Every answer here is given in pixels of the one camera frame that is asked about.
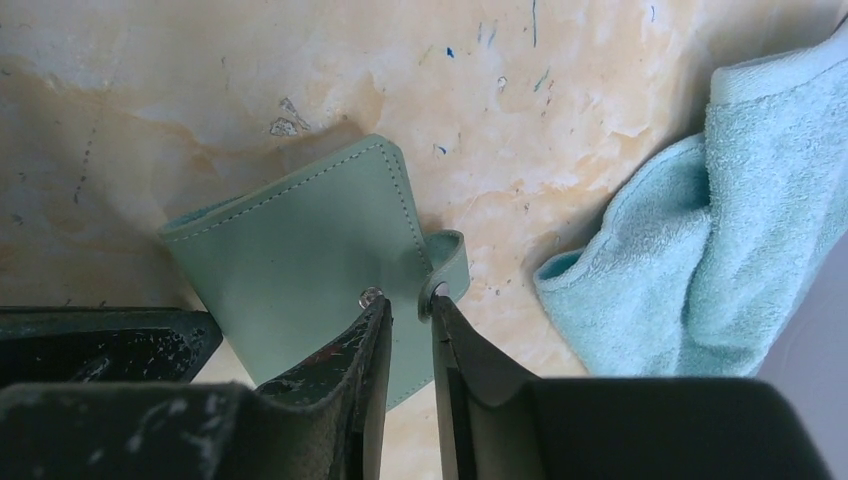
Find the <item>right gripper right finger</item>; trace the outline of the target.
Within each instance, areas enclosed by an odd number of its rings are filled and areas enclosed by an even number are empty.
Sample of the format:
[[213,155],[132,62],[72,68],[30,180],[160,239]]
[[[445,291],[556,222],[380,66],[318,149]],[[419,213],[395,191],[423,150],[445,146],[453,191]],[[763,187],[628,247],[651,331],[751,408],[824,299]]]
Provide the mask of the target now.
[[739,378],[543,378],[431,301],[447,479],[827,479],[791,405]]

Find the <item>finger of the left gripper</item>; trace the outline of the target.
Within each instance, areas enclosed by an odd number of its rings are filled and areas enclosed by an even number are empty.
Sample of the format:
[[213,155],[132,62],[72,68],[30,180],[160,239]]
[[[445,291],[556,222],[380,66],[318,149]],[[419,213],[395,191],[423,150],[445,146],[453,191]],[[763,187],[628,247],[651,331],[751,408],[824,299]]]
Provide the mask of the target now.
[[1,385],[189,382],[222,340],[205,311],[4,306]]

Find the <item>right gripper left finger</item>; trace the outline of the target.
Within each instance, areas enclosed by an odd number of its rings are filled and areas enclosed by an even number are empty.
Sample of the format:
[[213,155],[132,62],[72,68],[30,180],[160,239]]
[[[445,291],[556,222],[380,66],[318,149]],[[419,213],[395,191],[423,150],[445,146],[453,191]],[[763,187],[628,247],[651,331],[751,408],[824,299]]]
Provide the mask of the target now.
[[377,299],[256,388],[239,382],[1,385],[5,479],[375,479],[392,336]]

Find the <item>light blue towel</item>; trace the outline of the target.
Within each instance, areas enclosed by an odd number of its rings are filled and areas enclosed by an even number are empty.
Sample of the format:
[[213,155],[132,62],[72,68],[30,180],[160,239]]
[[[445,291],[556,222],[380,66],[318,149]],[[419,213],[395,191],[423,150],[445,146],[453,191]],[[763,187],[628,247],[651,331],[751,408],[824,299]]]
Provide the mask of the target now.
[[598,376],[751,376],[847,230],[847,29],[721,67],[701,133],[648,160],[535,273]]

